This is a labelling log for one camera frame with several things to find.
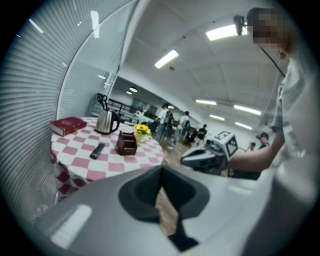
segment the pink checkered tablecloth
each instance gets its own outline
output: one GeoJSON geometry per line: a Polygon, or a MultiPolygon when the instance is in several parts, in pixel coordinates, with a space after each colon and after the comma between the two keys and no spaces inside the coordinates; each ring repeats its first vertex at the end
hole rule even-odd
{"type": "Polygon", "coordinates": [[[87,126],[67,136],[55,133],[51,137],[51,162],[54,164],[55,184],[60,199],[90,182],[133,170],[161,165],[164,153],[153,138],[138,143],[135,155],[121,156],[116,151],[120,131],[131,133],[132,126],[121,123],[110,135],[94,131],[97,118],[84,117],[87,126]],[[105,144],[98,159],[90,158],[99,143],[105,144]]]}

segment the flower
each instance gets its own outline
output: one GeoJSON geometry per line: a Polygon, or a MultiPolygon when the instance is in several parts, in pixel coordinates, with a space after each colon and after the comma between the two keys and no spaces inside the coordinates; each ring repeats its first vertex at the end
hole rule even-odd
{"type": "Polygon", "coordinates": [[[140,125],[140,129],[139,130],[142,130],[142,131],[146,132],[148,129],[149,129],[148,126],[142,124],[142,125],[140,125]]]}

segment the wooden napkin holder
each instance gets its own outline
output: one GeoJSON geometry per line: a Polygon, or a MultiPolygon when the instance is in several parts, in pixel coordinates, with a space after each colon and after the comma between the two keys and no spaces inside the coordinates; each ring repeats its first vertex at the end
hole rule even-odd
{"type": "Polygon", "coordinates": [[[120,131],[116,145],[120,156],[134,156],[137,152],[137,141],[133,133],[120,131]]]}

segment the remote control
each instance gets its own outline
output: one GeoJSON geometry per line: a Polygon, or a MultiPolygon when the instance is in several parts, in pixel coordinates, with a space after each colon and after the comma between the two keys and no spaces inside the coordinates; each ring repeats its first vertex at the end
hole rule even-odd
{"type": "Polygon", "coordinates": [[[105,147],[105,144],[100,143],[91,153],[90,158],[97,159],[104,147],[105,147]]]}

